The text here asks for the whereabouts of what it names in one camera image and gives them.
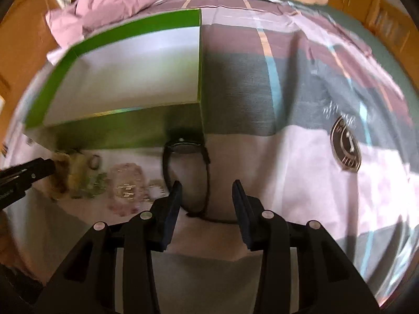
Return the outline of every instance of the screw head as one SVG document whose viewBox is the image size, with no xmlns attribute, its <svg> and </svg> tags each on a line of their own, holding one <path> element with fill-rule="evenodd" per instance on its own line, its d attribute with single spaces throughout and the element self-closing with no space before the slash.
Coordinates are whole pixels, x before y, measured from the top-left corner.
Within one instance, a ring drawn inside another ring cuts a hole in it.
<svg viewBox="0 0 419 314">
<path fill-rule="evenodd" d="M 274 218 L 274 216 L 275 216 L 274 213 L 270 210 L 265 210 L 265 211 L 262 212 L 262 217 L 263 218 L 271 219 L 271 218 Z"/>
<path fill-rule="evenodd" d="M 144 220 L 144 221 L 146 221 L 146 220 L 148 220 L 148 219 L 150 219 L 150 218 L 152 218 L 153 217 L 153 214 L 150 212 L 150 211 L 143 211 L 141 214 L 140 214 L 140 218 L 142 219 L 142 220 Z"/>
<path fill-rule="evenodd" d="M 311 229 L 315 229 L 315 230 L 321 228 L 321 224 L 318 221 L 310 221 L 308 225 L 310 226 Z"/>
<path fill-rule="evenodd" d="M 105 226 L 106 226 L 106 224 L 104 224 L 104 222 L 96 222 L 93 225 L 93 229 L 95 229 L 96 231 L 99 232 L 100 230 L 103 230 L 105 228 Z"/>
</svg>

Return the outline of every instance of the bedsheet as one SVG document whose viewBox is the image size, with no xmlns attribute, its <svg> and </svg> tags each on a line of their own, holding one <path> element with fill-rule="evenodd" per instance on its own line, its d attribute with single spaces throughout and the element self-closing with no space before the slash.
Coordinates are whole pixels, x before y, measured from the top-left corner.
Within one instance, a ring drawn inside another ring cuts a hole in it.
<svg viewBox="0 0 419 314">
<path fill-rule="evenodd" d="M 280 0 L 288 4 L 296 4 L 293 0 Z M 348 15 L 340 10 L 337 10 L 329 5 L 304 5 L 299 8 L 311 9 L 314 12 L 320 12 L 326 18 L 331 17 L 334 22 L 347 30 L 359 36 L 370 48 L 374 58 L 377 62 L 392 76 L 395 83 L 402 89 L 406 102 L 409 106 L 410 116 L 412 117 L 416 128 L 419 125 L 419 96 L 415 90 L 410 78 L 406 75 L 403 68 L 395 57 L 388 51 L 380 40 L 375 37 L 369 30 L 362 26 L 362 23 L 356 20 L 351 15 Z"/>
<path fill-rule="evenodd" d="M 418 246 L 418 145 L 399 86 L 357 35 L 294 4 L 164 0 L 136 18 L 181 8 L 202 9 L 209 217 L 234 218 L 231 184 L 240 179 L 287 221 L 319 220 L 382 304 Z M 22 98 L 2 166 L 49 157 L 27 143 L 22 126 L 50 71 L 45 66 Z M 339 116 L 359 141 L 357 174 L 342 171 L 330 148 Z M 101 154 L 159 174 L 159 159 L 147 152 Z M 24 259 L 43 281 L 91 224 L 121 221 L 95 204 L 53 204 L 31 190 L 7 209 Z M 162 312 L 251 312 L 261 259 L 248 253 L 237 226 L 181 212 L 167 252 L 153 258 Z"/>
</svg>

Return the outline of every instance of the watch face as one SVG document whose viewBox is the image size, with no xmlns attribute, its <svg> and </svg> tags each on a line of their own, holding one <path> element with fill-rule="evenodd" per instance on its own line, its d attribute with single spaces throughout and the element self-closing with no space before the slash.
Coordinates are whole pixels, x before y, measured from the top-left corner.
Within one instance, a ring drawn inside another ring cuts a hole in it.
<svg viewBox="0 0 419 314">
<path fill-rule="evenodd" d="M 195 154 L 201 152 L 200 145 L 195 143 L 176 143 L 171 147 L 172 151 L 177 154 Z"/>
<path fill-rule="evenodd" d="M 343 169 L 357 172 L 361 166 L 361 151 L 342 117 L 333 125 L 330 143 L 333 154 Z"/>
</svg>

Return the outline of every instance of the wooden floor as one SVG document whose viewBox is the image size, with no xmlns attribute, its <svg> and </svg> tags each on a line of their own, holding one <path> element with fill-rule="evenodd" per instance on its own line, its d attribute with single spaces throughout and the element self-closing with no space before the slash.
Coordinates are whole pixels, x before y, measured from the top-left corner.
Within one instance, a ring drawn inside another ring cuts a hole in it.
<svg viewBox="0 0 419 314">
<path fill-rule="evenodd" d="M 45 22 L 45 13 L 57 8 L 55 0 L 15 0 L 0 23 L 0 143 L 13 111 L 47 52 L 57 43 Z"/>
</svg>

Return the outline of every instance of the blue stripe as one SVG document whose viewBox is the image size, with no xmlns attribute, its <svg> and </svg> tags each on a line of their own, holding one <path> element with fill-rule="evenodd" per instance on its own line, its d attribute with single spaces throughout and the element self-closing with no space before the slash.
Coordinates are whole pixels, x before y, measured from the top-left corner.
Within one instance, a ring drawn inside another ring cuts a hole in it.
<svg viewBox="0 0 419 314">
<path fill-rule="evenodd" d="M 362 124 L 364 126 L 365 141 L 367 142 L 367 145 L 372 146 L 371 135 L 370 135 L 370 131 L 368 130 L 368 123 L 367 123 L 368 111 L 367 111 L 367 107 L 365 106 L 363 102 L 360 102 L 360 117 L 362 120 Z"/>
<path fill-rule="evenodd" d="M 411 256 L 417 248 L 417 244 L 415 246 L 412 244 L 413 234 L 414 229 L 409 227 L 409 238 L 407 239 L 403 248 L 398 250 L 398 266 L 393 269 L 392 276 L 384 293 L 384 298 L 390 296 L 390 292 L 394 289 L 393 285 L 395 285 L 397 281 L 401 280 L 407 268 L 409 267 Z"/>
<path fill-rule="evenodd" d="M 368 261 L 371 256 L 372 239 L 374 238 L 374 232 L 368 232 L 367 244 L 365 245 L 365 254 L 362 259 L 360 274 L 365 279 L 365 272 L 367 271 Z"/>
<path fill-rule="evenodd" d="M 328 50 L 337 56 L 336 51 L 333 46 L 328 46 Z M 346 80 L 348 81 L 348 84 L 351 90 L 355 91 L 353 83 L 352 83 L 352 79 L 346 77 Z M 362 101 L 360 101 L 360 117 L 361 117 L 362 125 L 364 127 L 365 141 L 368 146 L 372 146 L 370 130 L 368 128 L 368 122 L 367 122 L 368 111 L 367 111 L 367 107 Z"/>
<path fill-rule="evenodd" d="M 263 32 L 263 29 L 257 28 L 258 32 Z M 277 124 L 276 129 L 280 129 L 278 126 L 280 121 L 284 119 L 284 106 L 282 100 L 282 89 L 281 83 L 279 82 L 279 76 L 277 71 L 277 64 L 272 56 L 265 56 L 266 65 L 268 66 L 269 84 L 271 87 L 272 105 L 274 108 L 275 123 Z"/>
</svg>

